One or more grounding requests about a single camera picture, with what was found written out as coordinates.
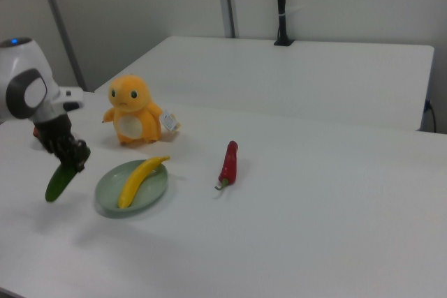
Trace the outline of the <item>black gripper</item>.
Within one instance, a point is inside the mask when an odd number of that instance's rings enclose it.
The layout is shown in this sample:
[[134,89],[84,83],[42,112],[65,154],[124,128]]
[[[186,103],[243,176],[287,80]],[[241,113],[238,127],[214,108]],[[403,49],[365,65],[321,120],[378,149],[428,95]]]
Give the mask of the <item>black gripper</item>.
[[68,115],[62,114],[49,121],[36,122],[34,135],[47,152],[59,159],[61,165],[69,166],[73,162],[76,172],[81,172],[91,150],[84,140],[75,140],[71,126]]

